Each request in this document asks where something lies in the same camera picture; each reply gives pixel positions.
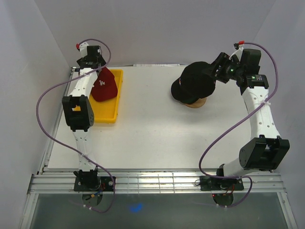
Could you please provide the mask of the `red baseball cap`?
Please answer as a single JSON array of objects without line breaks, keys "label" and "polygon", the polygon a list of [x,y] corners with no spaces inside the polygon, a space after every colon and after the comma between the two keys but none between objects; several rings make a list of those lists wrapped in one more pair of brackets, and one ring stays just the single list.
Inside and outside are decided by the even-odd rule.
[{"label": "red baseball cap", "polygon": [[91,90],[92,97],[97,102],[103,102],[115,98],[117,93],[118,89],[113,73],[108,68],[102,68]]}]

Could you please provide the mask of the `black NY baseball cap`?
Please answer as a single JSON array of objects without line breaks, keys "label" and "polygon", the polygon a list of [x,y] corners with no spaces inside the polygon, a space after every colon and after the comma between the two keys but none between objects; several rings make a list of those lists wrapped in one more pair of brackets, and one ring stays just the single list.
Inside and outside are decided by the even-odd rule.
[{"label": "black NY baseball cap", "polygon": [[178,101],[181,97],[206,98],[215,91],[216,81],[202,73],[206,62],[194,62],[186,66],[181,76],[171,86],[172,97]]}]

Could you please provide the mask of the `dark green baseball cap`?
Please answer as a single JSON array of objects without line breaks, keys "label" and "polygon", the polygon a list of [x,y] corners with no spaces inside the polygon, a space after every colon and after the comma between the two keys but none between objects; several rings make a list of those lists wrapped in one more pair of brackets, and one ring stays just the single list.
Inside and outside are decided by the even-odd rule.
[{"label": "dark green baseball cap", "polygon": [[193,104],[193,103],[197,102],[198,100],[199,100],[198,97],[193,97],[193,96],[191,96],[191,97],[184,96],[184,97],[181,97],[180,99],[178,99],[178,101],[180,101],[183,104]]}]

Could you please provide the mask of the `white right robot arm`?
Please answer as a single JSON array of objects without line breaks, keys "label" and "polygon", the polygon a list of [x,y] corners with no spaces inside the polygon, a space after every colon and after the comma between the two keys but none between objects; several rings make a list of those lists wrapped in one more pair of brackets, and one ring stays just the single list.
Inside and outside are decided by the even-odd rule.
[{"label": "white right robot arm", "polygon": [[259,74],[260,59],[260,50],[238,48],[232,56],[221,52],[206,71],[220,82],[236,81],[248,112],[240,123],[249,120],[251,127],[251,139],[238,158],[222,164],[211,176],[220,189],[252,172],[277,169],[290,148],[289,140],[283,139],[275,126],[268,79]]}]

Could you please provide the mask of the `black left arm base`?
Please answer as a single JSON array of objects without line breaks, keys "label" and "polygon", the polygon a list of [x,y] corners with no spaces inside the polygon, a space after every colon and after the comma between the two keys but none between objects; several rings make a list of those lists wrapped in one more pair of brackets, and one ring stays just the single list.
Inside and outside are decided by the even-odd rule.
[{"label": "black left arm base", "polygon": [[112,192],[113,189],[113,184],[114,182],[111,180],[110,177],[98,177],[99,179],[99,184],[97,187],[94,188],[88,188],[85,185],[82,185],[80,182],[79,178],[75,179],[74,182],[74,188],[73,191],[76,192],[98,192],[100,190],[104,191],[104,192]]}]

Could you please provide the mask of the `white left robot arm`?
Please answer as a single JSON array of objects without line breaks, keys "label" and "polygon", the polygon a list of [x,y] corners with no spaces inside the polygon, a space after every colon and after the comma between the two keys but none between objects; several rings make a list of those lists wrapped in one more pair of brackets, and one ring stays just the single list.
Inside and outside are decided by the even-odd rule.
[{"label": "white left robot arm", "polygon": [[77,45],[81,58],[77,61],[80,66],[76,85],[70,95],[63,97],[62,105],[67,126],[74,135],[79,155],[79,171],[74,174],[81,185],[89,190],[97,190],[101,179],[97,176],[97,166],[87,157],[92,151],[90,143],[90,127],[94,124],[94,113],[89,97],[95,81],[100,73],[97,68],[106,64],[99,45],[89,45],[83,42]]}]

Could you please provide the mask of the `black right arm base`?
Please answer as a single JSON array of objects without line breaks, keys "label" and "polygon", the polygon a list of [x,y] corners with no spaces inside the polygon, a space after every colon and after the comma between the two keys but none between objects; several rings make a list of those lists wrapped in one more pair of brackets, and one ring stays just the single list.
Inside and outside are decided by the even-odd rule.
[{"label": "black right arm base", "polygon": [[194,182],[195,186],[200,187],[201,191],[227,191],[227,190],[244,190],[244,185],[241,179],[218,179],[208,176],[200,176]]}]

